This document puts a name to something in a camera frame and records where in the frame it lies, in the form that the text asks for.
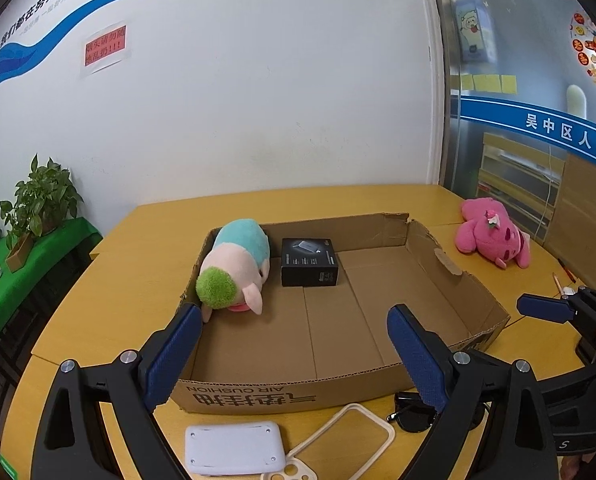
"plush toy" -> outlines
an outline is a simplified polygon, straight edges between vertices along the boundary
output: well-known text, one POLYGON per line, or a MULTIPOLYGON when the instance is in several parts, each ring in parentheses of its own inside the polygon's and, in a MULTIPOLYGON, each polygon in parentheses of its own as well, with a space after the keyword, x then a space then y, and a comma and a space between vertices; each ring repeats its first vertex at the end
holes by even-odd
POLYGON ((268 276, 269 240, 256 221, 241 219, 225 225, 196 280, 204 322, 220 308, 262 314, 260 291, 268 276))
POLYGON ((505 206, 487 197, 465 200, 460 209, 465 223, 456 233, 456 247, 461 253, 478 250, 501 269, 513 259, 521 269, 529 266, 530 237, 513 224, 505 206))

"pen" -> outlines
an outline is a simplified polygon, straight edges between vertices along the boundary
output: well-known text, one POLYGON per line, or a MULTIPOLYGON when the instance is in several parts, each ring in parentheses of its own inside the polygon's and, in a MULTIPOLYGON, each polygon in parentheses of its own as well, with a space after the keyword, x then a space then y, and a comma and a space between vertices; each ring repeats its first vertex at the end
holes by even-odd
POLYGON ((567 275, 569 276, 569 279, 573 282, 576 283, 576 279, 574 277, 574 275, 571 273, 571 271, 567 268, 567 266, 565 265, 565 263, 560 259, 560 258, 556 258, 558 260, 558 263, 560 264, 560 266, 562 267, 562 270, 564 270, 567 275))
POLYGON ((552 272, 552 276, 553 276, 553 281, 556 283, 556 286, 558 287, 558 292, 562 296, 565 292, 562 290, 562 287, 560 286, 560 282, 558 281, 558 276, 556 276, 555 272, 552 272))

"sunglasses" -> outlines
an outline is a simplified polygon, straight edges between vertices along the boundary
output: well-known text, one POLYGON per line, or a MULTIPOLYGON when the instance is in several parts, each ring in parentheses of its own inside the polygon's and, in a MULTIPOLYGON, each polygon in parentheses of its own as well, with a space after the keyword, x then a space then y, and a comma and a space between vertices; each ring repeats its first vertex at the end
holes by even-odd
MULTIPOLYGON (((407 433, 421 433, 427 431, 436 420, 438 412, 433 406, 427 406, 421 399, 420 395, 413 392, 398 392, 393 396, 395 411, 387 416, 387 422, 398 423, 400 428, 407 433)), ((485 417, 485 410, 488 406, 485 403, 480 403, 473 415, 472 424, 469 430, 478 428, 482 419, 485 417)))

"sticky note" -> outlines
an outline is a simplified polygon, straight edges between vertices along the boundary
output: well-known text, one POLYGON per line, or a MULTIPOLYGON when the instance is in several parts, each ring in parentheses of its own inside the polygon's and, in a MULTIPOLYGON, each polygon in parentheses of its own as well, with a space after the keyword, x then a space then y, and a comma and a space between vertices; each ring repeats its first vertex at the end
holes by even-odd
POLYGON ((488 92, 487 88, 487 76, 483 74, 477 74, 473 77, 473 83, 476 86, 478 92, 488 92))
POLYGON ((498 74, 487 74, 487 92, 496 92, 500 94, 500 76, 498 74))
POLYGON ((471 74, 460 74, 460 89, 473 90, 473 77, 471 74))
POLYGON ((517 94, 518 86, 516 85, 515 75, 502 75, 502 91, 504 94, 517 94))

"product box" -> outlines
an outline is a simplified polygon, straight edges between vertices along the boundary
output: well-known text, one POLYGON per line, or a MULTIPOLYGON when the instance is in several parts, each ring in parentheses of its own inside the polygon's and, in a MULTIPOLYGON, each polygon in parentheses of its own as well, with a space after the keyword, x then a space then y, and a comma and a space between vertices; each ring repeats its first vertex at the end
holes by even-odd
POLYGON ((283 286, 333 286, 338 263, 328 238, 283 238, 280 282, 283 286))
MULTIPOLYGON (((386 329, 387 312, 398 303, 456 351, 484 350, 509 320, 407 214, 262 227, 272 257, 263 313, 214 312, 171 394, 188 412, 299 412, 411 388, 386 329), (336 286, 281 285, 282 240, 297 237, 331 239, 336 286)), ((196 277, 217 231, 208 234, 182 301, 198 304, 196 277)))

